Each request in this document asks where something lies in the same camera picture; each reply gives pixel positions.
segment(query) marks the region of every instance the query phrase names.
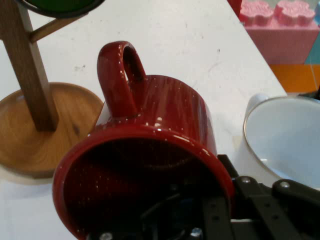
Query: blue block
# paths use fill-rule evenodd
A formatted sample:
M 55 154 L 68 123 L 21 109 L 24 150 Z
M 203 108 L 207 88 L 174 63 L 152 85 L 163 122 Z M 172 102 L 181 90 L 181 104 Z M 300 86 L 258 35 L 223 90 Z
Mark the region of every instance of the blue block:
M 315 17 L 314 20 L 315 22 L 319 25 L 320 24 L 320 2 L 315 7 Z
M 315 42 L 306 58 L 305 64 L 320 64 L 320 34 L 315 39 Z

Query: bolt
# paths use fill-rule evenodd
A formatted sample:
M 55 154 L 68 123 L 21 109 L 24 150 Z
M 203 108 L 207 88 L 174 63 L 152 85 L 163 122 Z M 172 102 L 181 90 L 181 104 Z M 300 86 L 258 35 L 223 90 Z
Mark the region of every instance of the bolt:
M 202 236 L 203 236 L 202 229 L 195 227 L 194 229 L 191 230 L 190 236 L 197 239 L 202 239 Z
M 99 240 L 112 240 L 112 233 L 110 232 L 105 232 L 102 233 L 101 236 L 99 237 Z
M 280 186 L 287 189 L 290 187 L 290 184 L 286 181 L 282 181 L 280 182 Z
M 251 180 L 250 180 L 250 178 L 248 178 L 247 176 L 244 176 L 244 177 L 242 177 L 242 182 L 243 183 L 245 183 L 245 184 L 247 184 L 247 183 L 250 183 L 251 182 Z

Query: speckled glaze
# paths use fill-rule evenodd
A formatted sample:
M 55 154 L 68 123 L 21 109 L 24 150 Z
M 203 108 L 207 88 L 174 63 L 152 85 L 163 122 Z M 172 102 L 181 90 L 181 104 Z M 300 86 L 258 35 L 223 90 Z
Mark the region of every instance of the speckled glaze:
M 77 238 L 94 228 L 85 220 L 92 213 L 112 219 L 155 186 L 205 180 L 204 169 L 231 202 L 232 180 L 216 157 L 210 112 L 195 90 L 171 77 L 146 75 L 126 41 L 102 48 L 97 72 L 108 107 L 62 159 L 53 181 L 58 215 Z

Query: wooden base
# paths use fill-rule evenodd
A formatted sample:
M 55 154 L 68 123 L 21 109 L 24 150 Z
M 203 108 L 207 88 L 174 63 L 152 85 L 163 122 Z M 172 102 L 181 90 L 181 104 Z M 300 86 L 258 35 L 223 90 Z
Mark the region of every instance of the wooden base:
M 21 90 L 0 101 L 0 164 L 34 178 L 52 177 L 76 143 L 88 135 L 103 103 L 91 91 L 68 83 L 50 83 L 59 115 L 56 131 L 37 131 Z

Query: white table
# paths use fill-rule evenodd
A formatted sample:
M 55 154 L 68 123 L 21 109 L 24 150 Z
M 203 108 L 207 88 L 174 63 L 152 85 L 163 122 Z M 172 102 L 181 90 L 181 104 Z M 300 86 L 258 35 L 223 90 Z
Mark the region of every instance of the white table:
M 50 20 L 30 16 L 34 29 Z M 226 0 L 107 0 L 38 42 L 49 81 L 77 84 L 104 99 L 97 56 L 117 40 L 135 46 L 147 74 L 180 79 L 202 95 L 217 151 L 231 160 L 250 96 L 286 94 Z M 0 72 L 3 99 L 19 85 L 2 43 Z M 50 182 L 0 169 L 1 239 L 74 239 L 55 212 Z

